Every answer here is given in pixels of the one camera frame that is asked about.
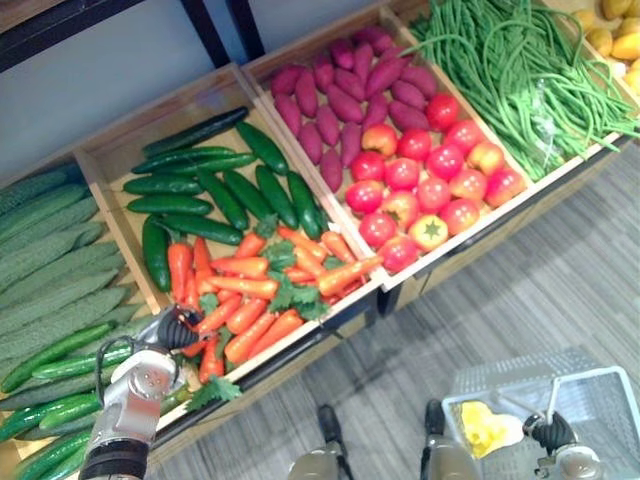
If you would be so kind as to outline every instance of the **carrot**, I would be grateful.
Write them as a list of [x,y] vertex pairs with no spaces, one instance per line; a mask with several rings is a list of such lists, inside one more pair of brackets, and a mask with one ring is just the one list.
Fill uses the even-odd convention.
[[171,276],[171,293],[173,299],[180,303],[184,300],[187,277],[193,261],[191,247],[184,243],[172,243],[167,250],[167,258]]
[[302,326],[302,324],[304,324],[304,320],[298,316],[298,312],[295,309],[287,310],[278,317],[267,333],[254,345],[249,353],[249,358],[253,358],[263,350],[266,350],[278,340],[283,339]]
[[370,272],[382,263],[382,257],[375,257],[348,263],[342,267],[334,268],[318,277],[318,290],[324,297],[340,293],[350,283],[355,282],[358,277]]
[[236,365],[246,361],[253,346],[269,330],[275,319],[276,316],[273,313],[263,313],[247,330],[234,337],[224,347],[227,359]]
[[304,247],[295,247],[293,254],[296,256],[296,267],[318,278],[324,274],[327,269]]
[[252,298],[236,310],[227,320],[227,328],[236,335],[249,328],[267,309],[269,302],[263,298]]
[[263,278],[269,268],[269,260],[264,257],[217,258],[209,265],[225,274],[243,275],[247,278]]
[[204,319],[198,325],[196,325],[196,332],[212,332],[216,328],[220,328],[222,325],[224,325],[224,322],[227,321],[227,318],[229,318],[233,312],[240,308],[241,303],[241,295],[234,295],[233,297],[229,297],[223,303],[218,305],[218,308],[204,317]]
[[327,231],[322,234],[320,239],[323,245],[344,263],[353,263],[356,261],[356,257],[353,256],[344,238],[342,238],[342,235],[339,233]]
[[297,247],[303,247],[309,250],[309,252],[318,260],[318,262],[323,262],[325,258],[327,258],[327,251],[324,249],[322,245],[313,240],[309,240],[302,233],[296,232],[295,230],[291,230],[287,227],[278,227],[278,235],[282,238],[289,240]]
[[209,383],[211,375],[222,377],[224,375],[224,360],[216,357],[216,347],[218,346],[218,335],[211,337],[204,347],[204,355],[200,363],[198,379],[200,383]]
[[287,267],[284,269],[284,273],[287,274],[289,280],[293,283],[302,283],[308,281],[315,281],[315,277],[306,270],[302,270],[298,267]]
[[254,232],[248,233],[238,245],[236,253],[233,254],[236,258],[255,257],[267,244],[267,240]]
[[278,282],[272,279],[251,280],[247,278],[213,276],[209,277],[205,284],[208,287],[218,287],[223,290],[244,293],[250,297],[264,298],[265,300],[273,299],[278,291]]

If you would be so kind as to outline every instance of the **green vegetable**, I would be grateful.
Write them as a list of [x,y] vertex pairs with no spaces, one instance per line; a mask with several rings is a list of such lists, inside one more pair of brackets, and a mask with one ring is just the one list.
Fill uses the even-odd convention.
[[202,193],[202,187],[180,175],[149,175],[134,178],[122,186],[125,192],[134,195],[153,195],[159,193],[172,193],[174,195],[198,195]]
[[170,150],[190,147],[196,143],[200,143],[208,138],[218,135],[232,128],[237,122],[245,118],[249,114],[247,107],[238,107],[220,115],[211,117],[203,122],[197,123],[192,127],[182,130],[170,137],[150,143],[142,149],[144,155],[148,158],[152,155],[158,155]]
[[236,129],[244,143],[267,167],[279,175],[284,175],[289,171],[284,155],[275,142],[263,131],[246,122],[239,122]]
[[199,198],[184,195],[148,195],[132,200],[127,208],[136,213],[206,215],[213,207]]
[[290,171],[287,173],[289,193],[293,200],[293,206],[298,214],[298,220],[309,238],[317,240],[322,235],[322,228],[318,224],[318,207],[316,207],[313,193],[307,182],[299,173]]
[[234,153],[235,152],[233,150],[227,147],[197,147],[186,148],[183,150],[172,150],[149,157],[146,162],[133,167],[131,171],[133,173],[148,173],[164,167],[179,165],[181,163],[191,163],[196,160],[224,158],[228,155],[233,155]]
[[31,377],[31,373],[40,365],[63,357],[67,353],[86,345],[87,343],[103,337],[109,330],[113,330],[115,324],[103,323],[94,327],[80,330],[64,340],[54,343],[41,352],[21,363],[3,381],[0,390],[3,393],[12,392]]
[[191,162],[185,165],[170,165],[166,168],[161,168],[158,172],[173,175],[193,176],[200,170],[207,170],[212,173],[223,172],[225,170],[245,167],[255,161],[256,156],[252,153],[234,153],[225,155],[224,157],[215,157],[209,160]]
[[5,213],[0,217],[0,243],[77,202],[86,193],[84,186],[64,185]]
[[19,250],[34,239],[43,238],[79,222],[84,222],[91,218],[97,211],[98,206],[93,198],[88,197],[80,200],[73,205],[57,211],[41,222],[24,229],[6,242],[0,244],[0,256]]
[[298,229],[298,217],[287,193],[273,172],[263,165],[256,167],[258,187],[269,205],[278,213],[282,222],[293,230]]
[[167,215],[161,223],[178,232],[191,233],[226,245],[238,245],[242,232],[230,225],[194,215]]
[[273,209],[253,183],[238,172],[227,171],[222,175],[229,190],[258,220],[274,213]]
[[198,170],[198,182],[211,195],[229,223],[238,230],[249,228],[249,217],[243,206],[231,194],[227,186],[213,173]]

